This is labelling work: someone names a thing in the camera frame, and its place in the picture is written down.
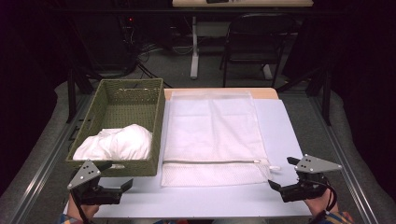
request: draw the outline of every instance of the white mesh laundry bag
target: white mesh laundry bag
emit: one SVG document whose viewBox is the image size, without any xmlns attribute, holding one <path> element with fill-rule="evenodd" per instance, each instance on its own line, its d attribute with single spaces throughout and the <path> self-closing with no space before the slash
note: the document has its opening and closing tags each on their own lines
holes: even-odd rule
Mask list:
<svg viewBox="0 0 396 224">
<path fill-rule="evenodd" d="M 173 92 L 164 187 L 242 185 L 271 178 L 249 91 Z"/>
</svg>

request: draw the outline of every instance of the crumpled white towel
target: crumpled white towel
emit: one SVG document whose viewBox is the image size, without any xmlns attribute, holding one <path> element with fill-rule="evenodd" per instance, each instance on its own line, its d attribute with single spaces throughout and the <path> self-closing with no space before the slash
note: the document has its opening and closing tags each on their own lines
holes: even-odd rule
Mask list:
<svg viewBox="0 0 396 224">
<path fill-rule="evenodd" d="M 151 138 L 152 133 L 137 124 L 123 129 L 103 129 L 81 144 L 73 160 L 143 160 L 148 157 Z"/>
</svg>

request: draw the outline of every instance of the sleeve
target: sleeve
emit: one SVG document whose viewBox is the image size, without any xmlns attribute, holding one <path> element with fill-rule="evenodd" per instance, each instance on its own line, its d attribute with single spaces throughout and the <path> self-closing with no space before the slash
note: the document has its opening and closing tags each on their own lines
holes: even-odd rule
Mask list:
<svg viewBox="0 0 396 224">
<path fill-rule="evenodd" d="M 75 219 L 73 217 L 69 217 L 65 214 L 61 214 L 57 221 L 54 224 L 83 224 L 81 220 Z"/>
<path fill-rule="evenodd" d="M 353 224 L 352 216 L 348 212 L 336 212 L 327 214 L 319 224 Z"/>
</svg>

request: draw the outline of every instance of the zipper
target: zipper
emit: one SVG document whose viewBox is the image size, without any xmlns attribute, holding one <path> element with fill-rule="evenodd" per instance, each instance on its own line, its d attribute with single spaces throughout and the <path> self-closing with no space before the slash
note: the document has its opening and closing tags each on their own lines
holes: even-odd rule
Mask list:
<svg viewBox="0 0 396 224">
<path fill-rule="evenodd" d="M 163 161 L 163 164 L 179 163 L 179 164 L 229 164 L 229 163 L 268 163 L 267 160 L 255 161 Z"/>
</svg>

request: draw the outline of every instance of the desk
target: desk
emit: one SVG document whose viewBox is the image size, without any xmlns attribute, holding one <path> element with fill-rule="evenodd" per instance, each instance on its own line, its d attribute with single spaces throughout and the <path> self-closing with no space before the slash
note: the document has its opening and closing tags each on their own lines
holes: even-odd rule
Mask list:
<svg viewBox="0 0 396 224">
<path fill-rule="evenodd" d="M 229 3 L 214 3 L 208 4 L 206 0 L 173 0 L 173 7 L 312 7 L 312 0 L 236 0 Z M 192 79 L 198 78 L 198 35 L 206 35 L 202 32 L 197 32 L 197 20 L 196 17 L 192 17 L 192 61 L 191 61 L 191 73 Z M 217 30 L 215 36 L 226 35 L 227 25 L 215 24 L 212 27 Z"/>
<path fill-rule="evenodd" d="M 172 91 L 166 89 L 167 99 L 163 119 L 163 138 L 158 174 L 154 177 L 135 177 L 134 185 L 126 191 L 120 204 L 102 205 L 96 217 L 105 218 L 225 218 L 225 217 L 296 217 L 310 216 L 303 202 L 283 203 L 280 194 L 267 183 L 207 188 L 162 188 L 162 160 L 167 131 L 169 99 Z M 218 91 L 249 90 L 254 97 L 258 119 L 268 158 L 281 171 L 273 172 L 275 182 L 283 185 L 296 183 L 294 166 L 286 157 L 301 158 L 302 152 L 291 127 L 286 109 L 274 89 L 237 88 Z M 276 128 L 268 129 L 270 123 Z M 100 185 L 119 187 L 130 177 L 104 177 Z"/>
</svg>

